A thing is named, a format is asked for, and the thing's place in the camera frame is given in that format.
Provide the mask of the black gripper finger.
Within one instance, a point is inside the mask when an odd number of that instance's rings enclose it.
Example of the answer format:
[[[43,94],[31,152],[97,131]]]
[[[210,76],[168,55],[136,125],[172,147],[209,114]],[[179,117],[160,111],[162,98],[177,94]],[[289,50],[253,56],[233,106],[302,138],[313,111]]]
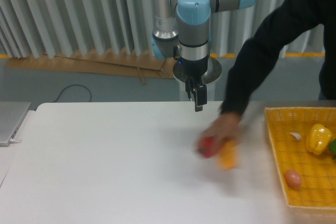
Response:
[[[203,110],[203,106],[207,104],[207,87],[206,85],[197,85],[195,88],[195,111]]]
[[[186,81],[185,81],[185,91],[187,93],[188,99],[190,101],[194,101],[195,96],[196,96],[196,89],[194,87],[193,79],[186,79]]]

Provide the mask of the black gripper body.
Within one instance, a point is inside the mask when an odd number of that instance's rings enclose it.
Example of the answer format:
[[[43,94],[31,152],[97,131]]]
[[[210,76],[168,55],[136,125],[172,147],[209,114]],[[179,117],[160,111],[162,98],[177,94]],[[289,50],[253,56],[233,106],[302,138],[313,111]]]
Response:
[[[173,47],[173,74],[176,79],[185,82],[187,77],[200,79],[207,71],[209,48],[208,45],[200,47],[187,47],[177,45]]]

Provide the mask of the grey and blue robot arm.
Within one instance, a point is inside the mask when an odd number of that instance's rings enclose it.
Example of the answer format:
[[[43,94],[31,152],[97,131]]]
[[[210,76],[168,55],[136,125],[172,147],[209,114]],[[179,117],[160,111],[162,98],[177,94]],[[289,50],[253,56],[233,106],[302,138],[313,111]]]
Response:
[[[174,58],[173,75],[184,84],[195,111],[207,104],[207,85],[222,73],[210,57],[211,14],[252,7],[256,0],[154,0],[151,44],[158,59]]]

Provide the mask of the black sleeved right forearm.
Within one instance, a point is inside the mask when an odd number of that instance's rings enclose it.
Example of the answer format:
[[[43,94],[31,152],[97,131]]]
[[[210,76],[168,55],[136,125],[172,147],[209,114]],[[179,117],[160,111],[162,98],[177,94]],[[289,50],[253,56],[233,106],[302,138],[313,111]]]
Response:
[[[221,112],[242,115],[251,94],[275,67],[282,48],[318,25],[324,26],[325,49],[319,74],[320,89],[328,100],[334,100],[335,0],[284,0],[243,44],[228,73]]]

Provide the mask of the person's right hand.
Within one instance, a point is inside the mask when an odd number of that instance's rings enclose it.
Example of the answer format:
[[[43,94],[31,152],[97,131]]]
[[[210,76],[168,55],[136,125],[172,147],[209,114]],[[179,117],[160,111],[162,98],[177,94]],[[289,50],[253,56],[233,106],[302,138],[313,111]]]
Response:
[[[202,132],[201,139],[212,137],[215,148],[220,148],[227,140],[239,140],[241,116],[235,112],[221,114]]]

